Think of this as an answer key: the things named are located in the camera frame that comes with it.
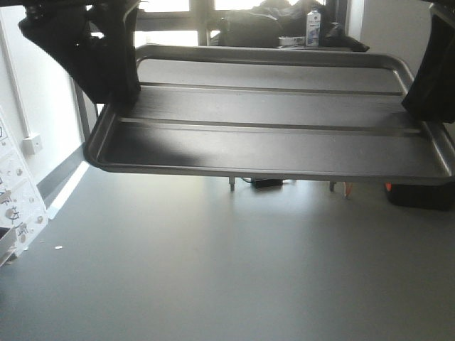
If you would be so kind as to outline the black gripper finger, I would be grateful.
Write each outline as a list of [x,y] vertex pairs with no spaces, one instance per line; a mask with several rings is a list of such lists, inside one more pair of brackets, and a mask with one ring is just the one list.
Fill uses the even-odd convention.
[[138,1],[20,1],[23,36],[44,50],[94,103],[133,104]]
[[402,106],[420,121],[454,123],[454,3],[432,2],[431,32]]

